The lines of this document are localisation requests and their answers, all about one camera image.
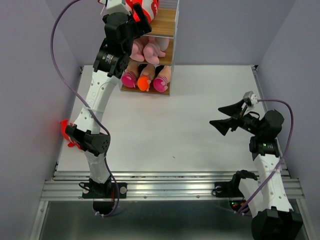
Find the red fish plush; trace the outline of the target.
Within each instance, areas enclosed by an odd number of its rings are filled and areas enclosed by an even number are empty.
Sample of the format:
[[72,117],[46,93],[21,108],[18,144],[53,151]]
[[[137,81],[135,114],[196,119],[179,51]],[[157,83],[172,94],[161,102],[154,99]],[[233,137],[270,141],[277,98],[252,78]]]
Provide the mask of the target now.
[[133,13],[133,18],[136,22],[140,21],[140,18],[133,8],[134,4],[140,4],[143,14],[147,17],[149,23],[155,18],[159,10],[158,0],[125,0],[127,9]]

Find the pink pig plush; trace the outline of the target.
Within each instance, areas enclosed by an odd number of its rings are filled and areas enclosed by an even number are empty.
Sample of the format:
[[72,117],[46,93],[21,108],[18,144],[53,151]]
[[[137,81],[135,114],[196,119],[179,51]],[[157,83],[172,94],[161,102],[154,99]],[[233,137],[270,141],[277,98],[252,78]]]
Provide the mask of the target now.
[[144,62],[145,58],[143,55],[144,44],[139,39],[135,39],[132,45],[132,51],[130,58],[136,62]]
[[148,43],[143,48],[144,59],[152,65],[159,65],[160,58],[166,56],[165,51],[169,46],[170,39],[166,37],[149,36]]

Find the boy doll orange shorts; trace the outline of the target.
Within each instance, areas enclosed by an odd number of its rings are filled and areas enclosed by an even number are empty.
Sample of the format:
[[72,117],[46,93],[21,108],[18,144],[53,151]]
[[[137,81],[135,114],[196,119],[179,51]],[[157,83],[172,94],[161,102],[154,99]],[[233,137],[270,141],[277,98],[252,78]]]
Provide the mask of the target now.
[[140,73],[137,86],[140,91],[148,92],[152,80],[155,78],[156,68],[152,64],[147,64]]

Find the boy doll pink shorts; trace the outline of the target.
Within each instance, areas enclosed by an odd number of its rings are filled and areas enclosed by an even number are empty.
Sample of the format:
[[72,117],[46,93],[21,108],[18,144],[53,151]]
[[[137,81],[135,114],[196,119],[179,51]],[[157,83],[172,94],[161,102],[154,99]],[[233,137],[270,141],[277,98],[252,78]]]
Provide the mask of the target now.
[[139,64],[130,62],[121,77],[121,82],[127,88],[135,88],[139,78]]

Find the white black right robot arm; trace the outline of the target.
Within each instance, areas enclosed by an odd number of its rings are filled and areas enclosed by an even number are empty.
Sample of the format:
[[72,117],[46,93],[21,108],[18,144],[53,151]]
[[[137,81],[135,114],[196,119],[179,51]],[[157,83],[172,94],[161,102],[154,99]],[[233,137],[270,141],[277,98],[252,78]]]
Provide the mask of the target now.
[[303,218],[288,200],[280,170],[284,155],[280,154],[277,136],[285,119],[275,109],[260,117],[252,111],[258,102],[244,98],[220,107],[218,110],[228,118],[209,122],[222,135],[237,128],[251,133],[249,151],[258,171],[238,170],[230,181],[216,181],[211,193],[217,198],[242,198],[241,203],[231,203],[230,207],[239,215],[251,214],[255,240],[294,240]]

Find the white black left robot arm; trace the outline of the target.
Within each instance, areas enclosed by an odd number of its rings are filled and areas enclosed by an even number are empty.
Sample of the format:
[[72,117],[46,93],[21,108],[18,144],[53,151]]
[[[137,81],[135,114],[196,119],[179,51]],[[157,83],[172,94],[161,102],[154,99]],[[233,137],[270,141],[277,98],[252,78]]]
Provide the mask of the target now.
[[139,3],[133,10],[120,0],[103,4],[107,14],[104,22],[105,38],[93,63],[90,86],[83,107],[65,133],[84,151],[90,169],[89,180],[100,197],[111,193],[110,172],[106,167],[106,153],[111,136],[101,132],[102,118],[112,91],[129,64],[134,40],[150,33],[152,27]]

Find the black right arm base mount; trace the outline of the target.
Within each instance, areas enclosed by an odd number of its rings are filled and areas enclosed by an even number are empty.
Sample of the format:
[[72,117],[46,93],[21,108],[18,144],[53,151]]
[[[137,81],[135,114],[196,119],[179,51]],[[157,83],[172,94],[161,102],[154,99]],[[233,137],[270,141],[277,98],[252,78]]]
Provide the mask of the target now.
[[237,212],[246,203],[244,195],[239,190],[239,184],[242,179],[258,180],[253,172],[238,170],[230,181],[214,182],[214,188],[211,194],[217,198],[241,198],[241,200],[229,201],[231,209]]

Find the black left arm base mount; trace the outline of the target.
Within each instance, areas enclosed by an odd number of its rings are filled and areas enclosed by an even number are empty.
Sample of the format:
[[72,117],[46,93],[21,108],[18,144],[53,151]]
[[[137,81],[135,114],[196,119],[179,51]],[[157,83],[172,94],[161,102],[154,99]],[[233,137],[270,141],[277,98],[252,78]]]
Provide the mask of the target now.
[[82,198],[93,200],[92,208],[96,216],[106,218],[115,213],[120,199],[127,198],[128,184],[119,182],[115,184],[108,180],[105,184],[93,182],[80,182]]

